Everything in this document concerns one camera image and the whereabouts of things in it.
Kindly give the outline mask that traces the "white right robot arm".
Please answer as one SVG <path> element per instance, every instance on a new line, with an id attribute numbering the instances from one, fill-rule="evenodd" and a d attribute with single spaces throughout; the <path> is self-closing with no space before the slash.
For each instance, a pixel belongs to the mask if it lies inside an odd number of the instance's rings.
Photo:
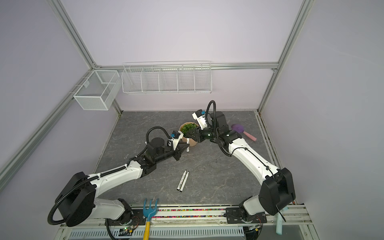
<path id="1" fill-rule="evenodd" d="M 258 195 L 239 204 L 243 219 L 248 221 L 259 213 L 281 215 L 282 210 L 296 199 L 292 173 L 286 168 L 278 168 L 252 149 L 238 131 L 229 127 L 225 115 L 217 111 L 214 100 L 209 102 L 206 110 L 197 110 L 192 116 L 199 125 L 187 131 L 186 137 L 198 143 L 209 140 L 217 144 L 226 156 L 237 158 L 261 185 Z"/>

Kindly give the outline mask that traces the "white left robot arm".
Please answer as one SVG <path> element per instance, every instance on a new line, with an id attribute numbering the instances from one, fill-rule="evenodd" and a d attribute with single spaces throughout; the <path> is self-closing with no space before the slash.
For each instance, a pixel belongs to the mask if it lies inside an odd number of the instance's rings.
<path id="1" fill-rule="evenodd" d="M 189 144 L 182 143 L 184 134 L 181 131 L 166 134 L 167 140 L 150 140 L 153 130 L 167 132 L 159 126 L 149 129 L 146 147 L 126 164 L 101 173 L 86 175 L 79 172 L 73 175 L 49 211 L 48 224 L 74 227 L 88 219 L 106 219 L 120 225 L 130 223 L 133 210 L 124 199 L 104 200 L 99 196 L 121 184 L 149 175 L 164 160 L 179 160 L 189 147 Z"/>

